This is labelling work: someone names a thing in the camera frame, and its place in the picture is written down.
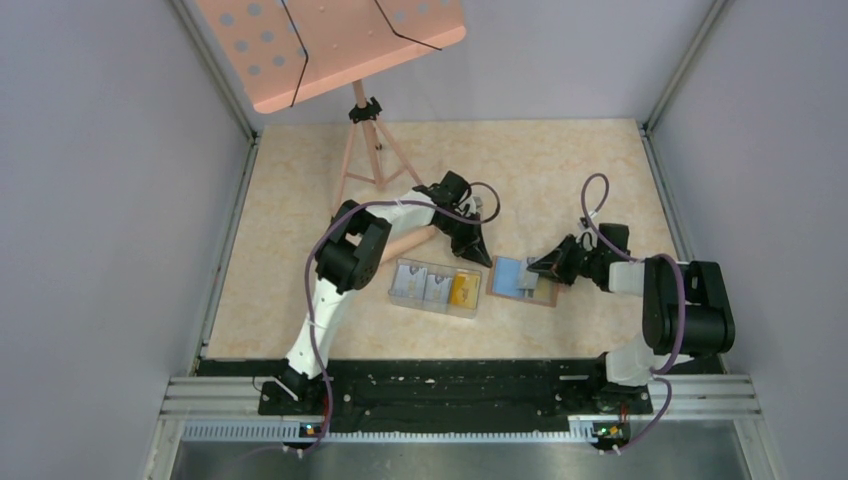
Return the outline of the silver credit card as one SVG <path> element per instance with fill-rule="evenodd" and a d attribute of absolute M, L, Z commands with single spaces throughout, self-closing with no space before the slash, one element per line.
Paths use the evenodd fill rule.
<path fill-rule="evenodd" d="M 539 274 L 529 270 L 529 266 L 536 261 L 536 257 L 526 257 L 521 261 L 518 275 L 516 277 L 516 288 L 523 292 L 533 291 L 537 287 Z"/>

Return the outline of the brown leather card holder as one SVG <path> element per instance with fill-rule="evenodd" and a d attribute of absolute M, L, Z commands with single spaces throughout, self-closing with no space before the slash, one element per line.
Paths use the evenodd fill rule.
<path fill-rule="evenodd" d="M 557 305 L 556 283 L 530 272 L 527 267 L 535 257 L 493 258 L 486 286 L 490 296 L 553 308 Z"/>

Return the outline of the clear plastic card box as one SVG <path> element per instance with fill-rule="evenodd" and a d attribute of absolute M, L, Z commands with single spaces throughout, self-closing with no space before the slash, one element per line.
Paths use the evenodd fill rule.
<path fill-rule="evenodd" d="M 396 306 L 472 319 L 478 311 L 482 280 L 478 270 L 400 258 L 388 296 Z"/>

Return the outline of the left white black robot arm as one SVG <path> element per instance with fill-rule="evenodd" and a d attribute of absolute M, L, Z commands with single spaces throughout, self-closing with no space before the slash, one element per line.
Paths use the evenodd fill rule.
<path fill-rule="evenodd" d="M 448 171 L 442 180 L 418 185 L 393 200 L 343 202 L 307 255 L 304 289 L 307 315 L 275 382 L 283 401 L 297 413 L 319 404 L 316 379 L 326 375 L 333 337 L 353 294 L 374 278 L 390 240 L 433 226 L 450 238 L 454 256 L 493 265 L 482 226 L 495 220 L 502 203 L 485 182 L 468 182 Z"/>

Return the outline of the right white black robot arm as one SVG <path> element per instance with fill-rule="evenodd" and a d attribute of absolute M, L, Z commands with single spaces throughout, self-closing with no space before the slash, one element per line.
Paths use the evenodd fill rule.
<path fill-rule="evenodd" d="M 656 254 L 632 260 L 629 228 L 602 223 L 581 236 L 567 235 L 551 252 L 531 261 L 530 272 L 561 285 L 579 278 L 601 291 L 641 299 L 641 331 L 600 357 L 602 374 L 586 385 L 589 404 L 612 412 L 627 389 L 698 357 L 725 353 L 735 323 L 721 267 L 711 261 L 676 262 Z"/>

